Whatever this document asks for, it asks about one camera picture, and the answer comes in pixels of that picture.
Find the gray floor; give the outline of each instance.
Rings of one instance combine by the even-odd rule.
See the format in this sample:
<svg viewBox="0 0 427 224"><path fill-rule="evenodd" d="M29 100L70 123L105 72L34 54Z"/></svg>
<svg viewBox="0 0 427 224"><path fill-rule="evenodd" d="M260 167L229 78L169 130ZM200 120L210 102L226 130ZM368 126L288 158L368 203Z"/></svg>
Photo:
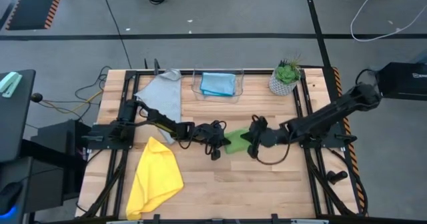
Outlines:
<svg viewBox="0 0 427 224"><path fill-rule="evenodd" d="M350 21L364 0L314 0L323 33L349 33ZM2 13L10 0L0 0ZM168 0L153 6L148 0L109 0L124 34L168 33L314 33L306 0ZM387 33L410 22L427 0L372 0L355 26L357 33ZM427 33L425 13L407 33ZM6 31L0 35L116 34L104 0L61 0L49 30ZM187 39L126 40L134 68L143 58L162 67L274 67L278 60L302 56L302 65L322 65L315 39ZM338 67L343 86L350 88L365 67L409 61L427 49L427 39L357 43L326 40L331 64ZM120 41L0 41L0 72L35 69L34 92L46 99L72 101L74 91L95 81L99 70L128 67ZM83 92L90 97L97 87ZM350 116L362 180L373 217L427 220L427 152L425 108L422 101L385 99L374 111ZM84 117L92 124L93 107ZM68 118L32 103L28 124L42 127ZM36 134L28 127L25 136ZM73 217L75 200L64 207L37 213L38 221Z"/></svg>

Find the white pot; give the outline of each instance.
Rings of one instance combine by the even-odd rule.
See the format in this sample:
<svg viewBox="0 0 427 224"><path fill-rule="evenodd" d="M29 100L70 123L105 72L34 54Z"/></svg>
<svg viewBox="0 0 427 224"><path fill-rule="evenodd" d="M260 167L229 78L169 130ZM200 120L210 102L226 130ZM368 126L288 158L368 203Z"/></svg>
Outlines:
<svg viewBox="0 0 427 224"><path fill-rule="evenodd" d="M297 81L287 85L282 83L280 80L276 79L276 70L274 70L272 76L270 77L270 81L268 82L268 87L274 94L284 96L294 90L296 83Z"/></svg>

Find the succulent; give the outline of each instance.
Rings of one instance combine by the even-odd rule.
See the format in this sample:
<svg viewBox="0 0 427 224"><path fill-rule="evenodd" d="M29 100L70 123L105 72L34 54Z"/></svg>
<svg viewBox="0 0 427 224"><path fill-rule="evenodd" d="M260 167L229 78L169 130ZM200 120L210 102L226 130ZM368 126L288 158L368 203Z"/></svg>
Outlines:
<svg viewBox="0 0 427 224"><path fill-rule="evenodd" d="M297 64L298 60L281 60L276 68L276 79L286 85L298 81L301 74Z"/></svg>

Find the green cloth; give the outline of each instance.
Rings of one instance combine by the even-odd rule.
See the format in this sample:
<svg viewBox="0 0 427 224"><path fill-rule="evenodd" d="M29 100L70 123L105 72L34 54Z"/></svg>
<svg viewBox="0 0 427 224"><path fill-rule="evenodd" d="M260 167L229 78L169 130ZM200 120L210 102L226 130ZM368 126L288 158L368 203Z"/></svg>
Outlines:
<svg viewBox="0 0 427 224"><path fill-rule="evenodd" d="M241 134L247 133L248 131L249 129L246 127L224 134L225 138L231 141L231 144L224 146L227 154L248 150L251 143L240 137Z"/></svg>

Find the blue cloth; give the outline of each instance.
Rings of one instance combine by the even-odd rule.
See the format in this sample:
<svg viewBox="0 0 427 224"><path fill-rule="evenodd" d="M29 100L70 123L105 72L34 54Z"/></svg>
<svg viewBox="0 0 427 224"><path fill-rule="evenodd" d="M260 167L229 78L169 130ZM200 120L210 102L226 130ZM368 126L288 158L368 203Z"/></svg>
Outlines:
<svg viewBox="0 0 427 224"><path fill-rule="evenodd" d="M204 95L231 97L235 93L236 75L230 73L202 73L200 90Z"/></svg>

